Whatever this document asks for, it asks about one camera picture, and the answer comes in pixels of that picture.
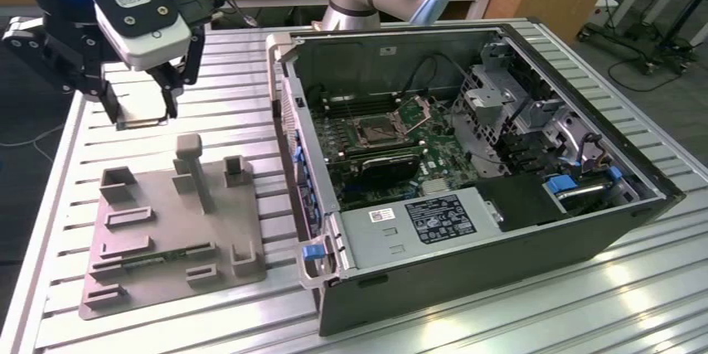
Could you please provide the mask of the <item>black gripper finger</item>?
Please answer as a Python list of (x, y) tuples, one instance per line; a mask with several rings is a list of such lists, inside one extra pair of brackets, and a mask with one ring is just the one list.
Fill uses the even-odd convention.
[(198, 82), (203, 54), (205, 30), (194, 29), (189, 50), (181, 59), (181, 63), (173, 65), (169, 61), (147, 70), (147, 73), (161, 86), (167, 119), (178, 118), (178, 97), (185, 93), (185, 86), (194, 85)]
[(95, 24), (59, 17), (14, 17), (3, 44), (54, 88), (82, 92), (102, 104), (110, 121), (118, 122), (121, 103), (103, 64), (119, 58)]

